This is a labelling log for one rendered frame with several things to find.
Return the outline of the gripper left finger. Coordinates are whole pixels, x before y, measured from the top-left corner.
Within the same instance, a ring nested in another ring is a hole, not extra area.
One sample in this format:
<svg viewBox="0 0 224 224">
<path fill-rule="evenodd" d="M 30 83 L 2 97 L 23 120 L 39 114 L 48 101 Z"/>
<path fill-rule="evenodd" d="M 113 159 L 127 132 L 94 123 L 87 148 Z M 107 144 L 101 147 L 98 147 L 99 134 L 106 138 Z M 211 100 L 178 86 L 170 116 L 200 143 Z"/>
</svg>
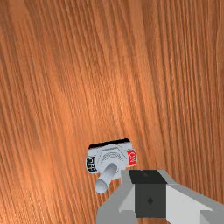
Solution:
<svg viewBox="0 0 224 224">
<path fill-rule="evenodd" d="M 122 171 L 121 184 L 98 209 L 96 224 L 137 224 L 135 213 L 135 185 L 130 174 Z"/>
</svg>

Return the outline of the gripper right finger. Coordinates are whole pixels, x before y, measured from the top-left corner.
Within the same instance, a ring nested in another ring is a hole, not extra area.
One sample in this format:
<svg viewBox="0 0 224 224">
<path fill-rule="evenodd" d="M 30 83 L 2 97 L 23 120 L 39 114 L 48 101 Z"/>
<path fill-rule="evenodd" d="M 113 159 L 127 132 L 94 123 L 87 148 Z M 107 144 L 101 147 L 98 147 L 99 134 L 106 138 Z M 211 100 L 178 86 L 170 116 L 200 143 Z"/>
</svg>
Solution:
<svg viewBox="0 0 224 224">
<path fill-rule="evenodd" d="M 180 185 L 164 170 L 144 172 L 144 217 L 170 224 L 224 224 L 224 205 Z"/>
</svg>

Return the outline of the toggle switch on black base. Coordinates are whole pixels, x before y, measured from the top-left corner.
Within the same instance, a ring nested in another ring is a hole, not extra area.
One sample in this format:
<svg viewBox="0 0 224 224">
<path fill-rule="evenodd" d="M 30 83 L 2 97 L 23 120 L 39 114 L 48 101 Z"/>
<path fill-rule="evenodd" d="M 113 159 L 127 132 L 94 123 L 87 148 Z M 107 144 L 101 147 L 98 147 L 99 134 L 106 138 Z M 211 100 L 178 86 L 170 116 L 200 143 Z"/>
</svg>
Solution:
<svg viewBox="0 0 224 224">
<path fill-rule="evenodd" d="M 137 152 L 128 138 L 90 144 L 87 149 L 86 168 L 99 173 L 94 189 L 105 193 L 112 180 L 121 177 L 122 170 L 137 164 Z"/>
</svg>

